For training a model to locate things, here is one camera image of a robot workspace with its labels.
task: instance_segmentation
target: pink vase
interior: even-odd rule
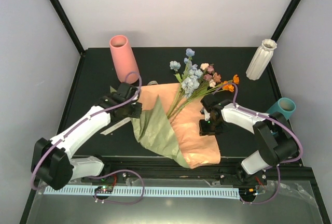
[[[139,72],[139,68],[134,57],[134,53],[130,47],[128,38],[125,36],[114,36],[109,41],[110,52],[116,71],[116,75],[121,82],[124,82],[126,75],[132,71]],[[137,74],[128,76],[127,83],[132,84],[139,79]]]

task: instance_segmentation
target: green wrapping paper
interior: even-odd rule
[[[189,168],[159,97],[153,109],[142,111],[140,119],[131,119],[131,122],[135,138],[144,148]]]

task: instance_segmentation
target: green leaf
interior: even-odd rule
[[[178,82],[180,83],[182,82],[181,75],[179,73],[175,74],[175,77],[178,80]]]

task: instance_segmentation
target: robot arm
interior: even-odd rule
[[[298,151],[296,142],[288,133],[257,114],[248,113],[252,111],[247,108],[238,104],[234,106],[230,100],[218,102],[211,94],[205,96],[201,103],[205,119],[199,122],[200,135],[220,134],[223,132],[224,123],[236,124],[255,135],[258,150],[241,162],[241,167],[237,171],[239,181],[245,181],[268,166],[278,165]],[[291,128],[281,113],[262,115]]]
[[[104,167],[100,159],[96,157],[72,159],[72,157],[78,148],[101,128],[126,117],[140,117],[142,104],[136,102],[138,96],[129,104],[101,112],[129,100],[136,91],[136,87],[123,82],[116,92],[100,98],[96,105],[67,130],[49,141],[44,138],[38,140],[34,148],[31,171],[34,171],[44,153],[61,139],[63,141],[45,159],[36,176],[55,190],[61,189],[75,178],[98,176]]]

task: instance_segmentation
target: gray floor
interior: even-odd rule
[[[309,182],[300,184],[313,195]],[[272,202],[255,206],[238,200],[193,198],[144,198],[136,205],[122,206],[95,203],[92,197],[85,196],[37,195],[28,223],[322,223],[317,206],[305,200],[310,198],[308,194],[283,189]]]

